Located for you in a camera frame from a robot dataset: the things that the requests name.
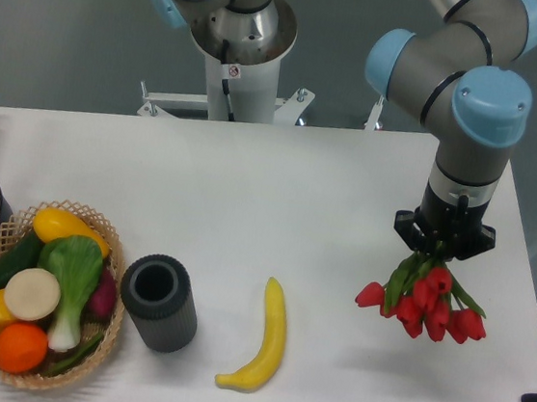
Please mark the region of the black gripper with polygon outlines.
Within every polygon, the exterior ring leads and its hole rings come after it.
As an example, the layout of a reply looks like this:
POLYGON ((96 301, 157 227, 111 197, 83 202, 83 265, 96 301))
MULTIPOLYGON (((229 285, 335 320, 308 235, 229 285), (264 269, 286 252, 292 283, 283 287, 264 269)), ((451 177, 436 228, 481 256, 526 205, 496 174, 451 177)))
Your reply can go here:
POLYGON ((393 227, 412 251, 466 260, 495 247, 496 229, 482 224, 488 205, 470 204, 465 193, 447 202, 428 183, 419 207, 397 211, 393 227))

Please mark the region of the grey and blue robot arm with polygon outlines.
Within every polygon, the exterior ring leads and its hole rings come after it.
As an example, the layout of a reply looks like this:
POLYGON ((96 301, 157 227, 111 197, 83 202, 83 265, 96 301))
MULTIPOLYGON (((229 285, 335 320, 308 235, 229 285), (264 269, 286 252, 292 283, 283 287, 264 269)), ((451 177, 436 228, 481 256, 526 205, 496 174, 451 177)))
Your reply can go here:
POLYGON ((395 231, 413 251, 465 260, 496 244, 483 216, 533 105, 509 65, 537 45, 537 0, 430 1, 442 29, 387 32, 364 75, 439 140, 423 199, 397 212, 395 231))

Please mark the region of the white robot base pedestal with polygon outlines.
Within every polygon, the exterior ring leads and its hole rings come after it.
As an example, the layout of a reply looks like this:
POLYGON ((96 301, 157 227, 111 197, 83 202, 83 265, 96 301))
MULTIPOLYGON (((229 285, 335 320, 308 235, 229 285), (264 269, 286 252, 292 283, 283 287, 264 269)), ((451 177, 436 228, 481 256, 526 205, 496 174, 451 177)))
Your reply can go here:
POLYGON ((278 95, 280 65, 297 39, 284 0, 149 0, 171 28, 186 28, 204 58, 208 117, 300 125, 314 101, 307 89, 278 95))

